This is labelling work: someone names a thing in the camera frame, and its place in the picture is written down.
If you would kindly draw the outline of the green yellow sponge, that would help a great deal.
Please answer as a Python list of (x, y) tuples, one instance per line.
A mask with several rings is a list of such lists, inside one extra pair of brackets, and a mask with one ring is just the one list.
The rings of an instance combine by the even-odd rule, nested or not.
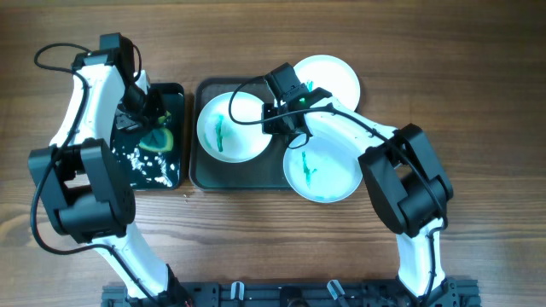
[(171, 113), (166, 112), (158, 118), (157, 125), (138, 143), (138, 147), (149, 152), (170, 152), (174, 147), (174, 136), (166, 127), (171, 122)]

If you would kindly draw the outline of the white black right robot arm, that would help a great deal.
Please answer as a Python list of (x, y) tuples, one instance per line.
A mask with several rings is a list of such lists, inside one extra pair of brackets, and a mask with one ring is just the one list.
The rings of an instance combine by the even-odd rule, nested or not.
[(329, 91), (309, 90), (288, 63), (262, 79), (276, 99), (264, 107), (264, 131), (324, 136), (358, 162), (375, 213), (397, 236), (399, 281), (420, 305), (430, 305), (445, 278), (439, 235), (448, 226), (453, 187), (425, 132), (366, 119)]

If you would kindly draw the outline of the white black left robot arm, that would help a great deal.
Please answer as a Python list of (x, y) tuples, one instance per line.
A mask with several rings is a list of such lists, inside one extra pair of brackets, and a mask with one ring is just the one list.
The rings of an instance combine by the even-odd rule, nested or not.
[(173, 189), (183, 176), (185, 94), (153, 84), (138, 47), (120, 33), (79, 47), (67, 72), (73, 93), (60, 129), (28, 168), (54, 231), (96, 251), (122, 280), (106, 306), (190, 306), (193, 300), (138, 229), (137, 190)]

